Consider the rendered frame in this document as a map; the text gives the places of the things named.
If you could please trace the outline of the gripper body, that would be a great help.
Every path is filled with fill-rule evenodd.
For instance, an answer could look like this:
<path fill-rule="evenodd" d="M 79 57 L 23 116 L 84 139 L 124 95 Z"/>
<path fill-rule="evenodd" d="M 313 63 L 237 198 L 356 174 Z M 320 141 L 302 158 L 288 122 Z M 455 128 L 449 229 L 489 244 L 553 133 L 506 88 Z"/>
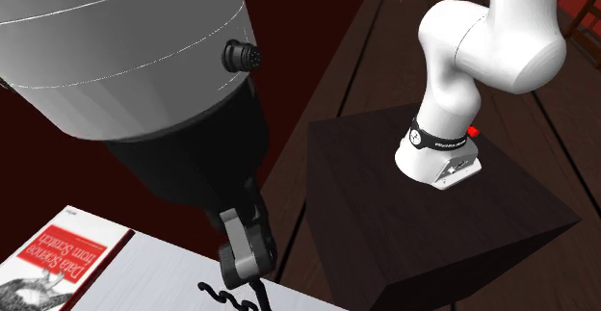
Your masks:
<path fill-rule="evenodd" d="M 200 207 L 214 216 L 264 209 L 256 171 L 269 130 L 255 86 L 246 80 L 205 113 L 151 137 L 106 142 L 108 149 L 155 195 Z"/>

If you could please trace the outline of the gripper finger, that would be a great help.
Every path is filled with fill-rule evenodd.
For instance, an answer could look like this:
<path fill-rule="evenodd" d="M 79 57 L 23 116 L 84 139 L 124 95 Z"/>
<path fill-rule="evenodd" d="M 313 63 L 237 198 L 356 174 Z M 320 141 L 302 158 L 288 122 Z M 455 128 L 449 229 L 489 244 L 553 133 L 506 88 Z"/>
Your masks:
<path fill-rule="evenodd" d="M 255 292 L 260 311 L 272 311 L 261 277 L 274 270 L 277 250 L 269 226 L 269 214 L 262 200 L 255 202 L 247 222 L 235 208 L 220 212 L 228 242 L 219 249 L 224 286 L 234 290 L 245 284 Z"/>

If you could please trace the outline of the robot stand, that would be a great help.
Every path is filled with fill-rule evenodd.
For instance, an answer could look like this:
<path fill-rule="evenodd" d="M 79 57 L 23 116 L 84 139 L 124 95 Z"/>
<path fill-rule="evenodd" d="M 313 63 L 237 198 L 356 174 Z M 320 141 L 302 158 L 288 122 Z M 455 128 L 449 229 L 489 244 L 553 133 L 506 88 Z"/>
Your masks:
<path fill-rule="evenodd" d="M 482 170 L 440 191 L 396 166 L 415 105 L 313 121 L 306 219 L 334 302 L 432 311 L 467 298 L 579 221 L 485 137 Z"/>

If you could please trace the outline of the white and red book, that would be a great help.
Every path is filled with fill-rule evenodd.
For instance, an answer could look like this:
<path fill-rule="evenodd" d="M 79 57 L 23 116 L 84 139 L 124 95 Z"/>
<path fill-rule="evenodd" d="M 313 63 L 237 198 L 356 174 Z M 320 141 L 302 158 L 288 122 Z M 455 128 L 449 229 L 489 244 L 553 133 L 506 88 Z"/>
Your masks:
<path fill-rule="evenodd" d="M 66 206 L 0 263 L 0 311 L 70 311 L 134 234 Z"/>

